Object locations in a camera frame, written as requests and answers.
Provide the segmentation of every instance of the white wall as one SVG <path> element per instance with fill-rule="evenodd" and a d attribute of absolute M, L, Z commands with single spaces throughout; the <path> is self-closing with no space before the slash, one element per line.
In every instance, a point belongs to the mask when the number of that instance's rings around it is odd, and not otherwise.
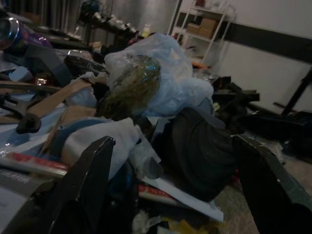
<path fill-rule="evenodd" d="M 183 0 L 181 11 L 187 12 L 192 0 Z M 235 22 L 312 39 L 312 0 L 232 0 Z M 219 62 L 213 70 L 232 76 L 243 89 L 256 89 L 261 94 L 257 103 L 281 112 L 273 102 L 286 104 L 312 64 L 225 42 Z M 295 109 L 312 111 L 312 87 L 303 94 Z"/>

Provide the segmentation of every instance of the shelf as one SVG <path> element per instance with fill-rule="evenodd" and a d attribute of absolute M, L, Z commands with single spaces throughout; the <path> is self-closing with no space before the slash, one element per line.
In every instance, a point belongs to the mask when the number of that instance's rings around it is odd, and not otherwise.
<path fill-rule="evenodd" d="M 215 13 L 215 14 L 219 14 L 219 15 L 224 14 L 223 12 L 209 10 L 208 8 L 200 7 L 200 6 L 192 6 L 191 9 L 197 10 L 197 11 L 205 11 L 205 12 Z"/>
<path fill-rule="evenodd" d="M 197 38 L 197 39 L 200 39 L 200 40 L 211 42 L 211 39 L 209 39 L 207 37 L 204 37 L 204 36 L 201 36 L 201 35 L 198 35 L 198 34 L 189 33 L 189 32 L 185 32 L 184 34 L 186 34 L 186 35 L 188 35 L 188 36 L 190 36 L 192 38 Z"/>

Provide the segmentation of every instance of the black bag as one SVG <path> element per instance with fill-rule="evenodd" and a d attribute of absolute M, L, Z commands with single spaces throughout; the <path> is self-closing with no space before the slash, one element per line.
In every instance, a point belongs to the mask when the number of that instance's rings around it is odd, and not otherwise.
<path fill-rule="evenodd" d="M 184 108 L 153 145 L 184 181 L 184 190 L 201 200 L 215 198 L 236 170 L 231 134 L 193 108 Z"/>

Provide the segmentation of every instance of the box on shelf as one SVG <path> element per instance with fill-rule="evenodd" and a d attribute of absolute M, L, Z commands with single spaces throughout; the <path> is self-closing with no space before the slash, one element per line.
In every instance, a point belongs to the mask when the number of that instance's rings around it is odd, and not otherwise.
<path fill-rule="evenodd" d="M 206 38 L 212 38 L 213 35 L 214 35 L 215 31 L 212 31 L 210 29 L 206 29 L 206 28 L 200 28 L 200 30 L 198 31 L 198 34 L 203 36 L 203 37 L 206 37 Z"/>
<path fill-rule="evenodd" d="M 200 29 L 200 26 L 197 25 L 197 24 L 189 23 L 189 24 L 187 25 L 187 31 L 188 31 L 189 33 L 198 34 L 199 29 Z"/>
<path fill-rule="evenodd" d="M 216 28 L 218 27 L 219 22 L 214 19 L 203 18 L 200 24 L 200 28 L 204 28 L 206 30 L 210 30 L 215 32 Z"/>

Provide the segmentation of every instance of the purple can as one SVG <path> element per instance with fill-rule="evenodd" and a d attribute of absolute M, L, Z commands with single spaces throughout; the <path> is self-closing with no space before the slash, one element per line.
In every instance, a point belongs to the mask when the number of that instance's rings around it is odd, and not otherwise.
<path fill-rule="evenodd" d="M 50 47 L 50 42 L 19 22 L 16 18 L 0 19 L 0 50 L 21 53 L 29 43 Z"/>

